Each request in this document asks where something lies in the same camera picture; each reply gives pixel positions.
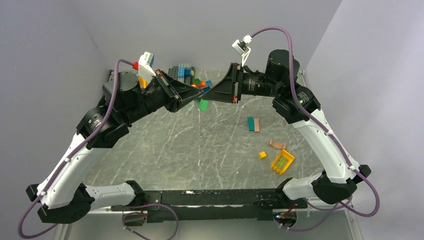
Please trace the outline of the green key tag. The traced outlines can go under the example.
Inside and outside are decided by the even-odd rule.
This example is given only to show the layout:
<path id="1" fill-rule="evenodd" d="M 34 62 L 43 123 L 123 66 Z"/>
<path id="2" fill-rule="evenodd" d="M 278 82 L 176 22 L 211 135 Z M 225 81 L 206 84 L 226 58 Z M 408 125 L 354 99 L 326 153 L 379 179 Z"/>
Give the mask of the green key tag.
<path id="1" fill-rule="evenodd" d="M 209 101 L 201 98 L 198 105 L 198 110 L 200 112 L 206 112 L 209 106 Z"/>

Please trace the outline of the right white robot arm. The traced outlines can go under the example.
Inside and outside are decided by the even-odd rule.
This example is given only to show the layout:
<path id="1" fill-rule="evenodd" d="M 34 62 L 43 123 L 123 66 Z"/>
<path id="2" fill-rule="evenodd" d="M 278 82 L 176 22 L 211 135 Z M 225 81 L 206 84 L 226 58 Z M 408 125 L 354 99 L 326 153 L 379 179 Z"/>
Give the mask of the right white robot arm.
<path id="1" fill-rule="evenodd" d="M 268 55 L 265 72 L 231 63 L 226 76 L 204 94 L 203 99 L 235 104 L 242 95 L 272 97 L 276 112 L 311 146 L 324 170 L 309 177 L 284 180 L 275 190 L 280 207 L 288 208 L 295 200 L 304 198 L 317 197 L 330 205 L 350 198 L 362 179 L 349 167 L 353 166 L 365 178 L 371 169 L 353 158 L 346 162 L 345 154 L 329 133 L 331 128 L 318 99 L 310 89 L 298 83 L 294 84 L 294 90 L 295 97 L 290 87 L 289 52 L 276 49 Z"/>

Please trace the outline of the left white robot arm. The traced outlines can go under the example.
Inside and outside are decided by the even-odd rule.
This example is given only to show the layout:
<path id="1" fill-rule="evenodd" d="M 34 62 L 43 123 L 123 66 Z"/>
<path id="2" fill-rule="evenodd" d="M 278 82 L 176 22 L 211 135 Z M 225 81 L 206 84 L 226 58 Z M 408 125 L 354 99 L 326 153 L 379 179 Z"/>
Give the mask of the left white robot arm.
<path id="1" fill-rule="evenodd" d="M 103 97 L 90 109 L 76 128 L 64 156 L 40 184 L 30 185 L 26 192 L 41 204 L 37 214 L 43 223 L 71 224 L 88 212 L 104 207 L 127 206 L 139 209 L 145 192 L 134 180 L 118 185 L 89 186 L 84 179 L 133 123 L 166 108 L 175 113 L 202 94 L 202 90 L 172 79 L 157 70 L 146 88 L 136 74 L 117 73 L 103 87 Z"/>

